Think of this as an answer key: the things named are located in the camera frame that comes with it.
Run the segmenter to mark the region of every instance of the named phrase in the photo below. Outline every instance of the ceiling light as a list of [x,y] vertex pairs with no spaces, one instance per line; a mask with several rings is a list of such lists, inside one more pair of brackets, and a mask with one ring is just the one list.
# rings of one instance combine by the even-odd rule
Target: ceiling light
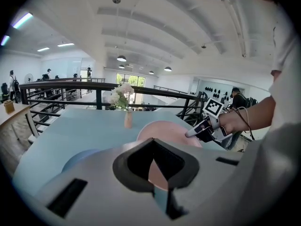
[[4,35],[4,37],[3,37],[2,41],[1,41],[1,46],[4,46],[7,43],[8,40],[9,40],[9,36]]
[[47,50],[47,49],[49,49],[48,47],[46,47],[46,48],[41,48],[41,49],[39,49],[39,50],[37,50],[38,52],[42,52],[42,51],[44,51],[44,50]]
[[74,45],[74,43],[59,44],[58,47],[64,47],[64,46],[70,46],[70,45]]
[[123,55],[118,56],[117,60],[121,61],[121,62],[126,62],[127,61],[127,59]]
[[171,72],[171,67],[166,67],[164,70],[168,71],[168,72]]
[[32,14],[27,13],[25,14],[18,22],[16,22],[13,27],[14,28],[19,28],[23,23],[25,23],[28,19],[30,19],[32,17]]

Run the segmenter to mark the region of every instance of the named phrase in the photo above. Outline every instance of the black slot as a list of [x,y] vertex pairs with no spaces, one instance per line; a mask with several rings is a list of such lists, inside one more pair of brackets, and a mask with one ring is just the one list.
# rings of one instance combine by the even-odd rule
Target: black slot
[[239,161],[228,159],[228,158],[223,158],[223,157],[216,158],[216,161],[226,163],[226,164],[229,164],[229,165],[233,165],[233,166],[237,166],[238,163],[239,163]]
[[74,179],[47,207],[58,216],[65,217],[80,193],[87,185],[87,181]]

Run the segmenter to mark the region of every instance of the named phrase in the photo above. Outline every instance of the light blue table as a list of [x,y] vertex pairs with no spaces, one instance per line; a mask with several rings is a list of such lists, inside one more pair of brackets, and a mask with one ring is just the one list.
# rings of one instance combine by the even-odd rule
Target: light blue table
[[[133,112],[133,127],[124,128],[124,111],[67,109],[22,156],[13,184],[34,196],[65,163],[89,149],[105,150],[136,141],[140,130],[152,121],[172,121],[191,126],[171,112]],[[224,150],[215,142],[202,143],[207,149]]]

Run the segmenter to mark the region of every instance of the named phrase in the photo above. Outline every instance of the black cable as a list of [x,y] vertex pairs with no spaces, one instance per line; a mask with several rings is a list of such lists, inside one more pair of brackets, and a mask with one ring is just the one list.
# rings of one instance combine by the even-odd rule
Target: black cable
[[253,136],[250,125],[245,121],[245,119],[242,117],[242,115],[240,114],[240,112],[237,109],[234,111],[239,115],[239,117],[243,120],[243,122],[248,126],[248,128],[250,129],[250,134],[251,134],[252,140],[255,141],[255,138]]

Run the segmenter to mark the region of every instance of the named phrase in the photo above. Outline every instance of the window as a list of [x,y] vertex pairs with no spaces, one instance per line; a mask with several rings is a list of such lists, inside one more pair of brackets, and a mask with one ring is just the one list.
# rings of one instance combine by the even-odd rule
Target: window
[[[140,77],[136,75],[117,73],[116,74],[116,84],[121,85],[124,83],[129,83],[131,86],[144,87],[145,77]],[[130,104],[142,104],[143,94],[132,94],[130,97]]]

